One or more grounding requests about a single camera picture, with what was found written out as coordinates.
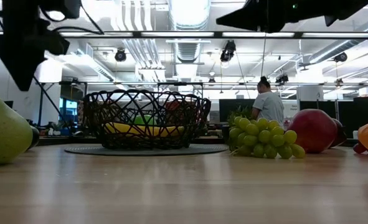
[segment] green pear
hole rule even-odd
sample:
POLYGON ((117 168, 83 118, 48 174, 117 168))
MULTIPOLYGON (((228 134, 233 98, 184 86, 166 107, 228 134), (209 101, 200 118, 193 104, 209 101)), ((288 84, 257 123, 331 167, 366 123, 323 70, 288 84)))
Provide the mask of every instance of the green pear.
POLYGON ((26 151, 32 136, 29 123, 0 99, 0 165, 26 151))

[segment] round gray placemat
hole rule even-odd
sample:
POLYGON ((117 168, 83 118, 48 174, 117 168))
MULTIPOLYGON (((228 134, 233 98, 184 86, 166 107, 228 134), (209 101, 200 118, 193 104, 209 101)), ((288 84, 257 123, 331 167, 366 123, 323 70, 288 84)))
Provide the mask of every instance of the round gray placemat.
POLYGON ((100 147, 67 147, 65 152, 98 156, 182 156, 224 152, 228 146, 224 144, 191 144, 188 148, 181 149, 106 149, 100 147))

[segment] person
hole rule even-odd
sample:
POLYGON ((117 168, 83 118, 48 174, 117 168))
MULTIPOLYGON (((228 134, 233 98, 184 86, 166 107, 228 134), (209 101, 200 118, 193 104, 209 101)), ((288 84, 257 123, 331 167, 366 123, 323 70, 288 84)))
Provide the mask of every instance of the person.
POLYGON ((283 103, 281 98, 271 92, 271 85, 266 77, 261 77, 257 84, 259 95, 253 104, 252 119, 266 118, 267 120, 276 120, 283 127, 283 103))

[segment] black basket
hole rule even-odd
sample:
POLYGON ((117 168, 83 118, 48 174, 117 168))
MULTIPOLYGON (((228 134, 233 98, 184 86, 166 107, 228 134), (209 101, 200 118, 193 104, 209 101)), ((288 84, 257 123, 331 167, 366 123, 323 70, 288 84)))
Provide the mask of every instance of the black basket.
POLYGON ((179 149, 204 130, 210 106, 208 99, 177 92, 100 91, 85 96, 84 118, 105 148, 179 149))

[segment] yellow banana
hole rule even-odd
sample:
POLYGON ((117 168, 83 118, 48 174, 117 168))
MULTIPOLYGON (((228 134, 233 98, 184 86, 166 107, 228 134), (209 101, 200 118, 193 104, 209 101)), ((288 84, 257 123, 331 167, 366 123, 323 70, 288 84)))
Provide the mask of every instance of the yellow banana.
POLYGON ((107 123, 105 125, 105 129, 109 130, 111 133, 131 133, 131 134, 143 134, 145 133, 148 136, 160 136, 166 137, 170 133, 170 136, 178 136, 184 132, 184 127, 180 126, 176 129, 173 127, 153 127, 149 126, 149 129, 146 129, 146 126, 143 125, 133 125, 131 128, 128 124, 120 124, 120 123, 107 123))

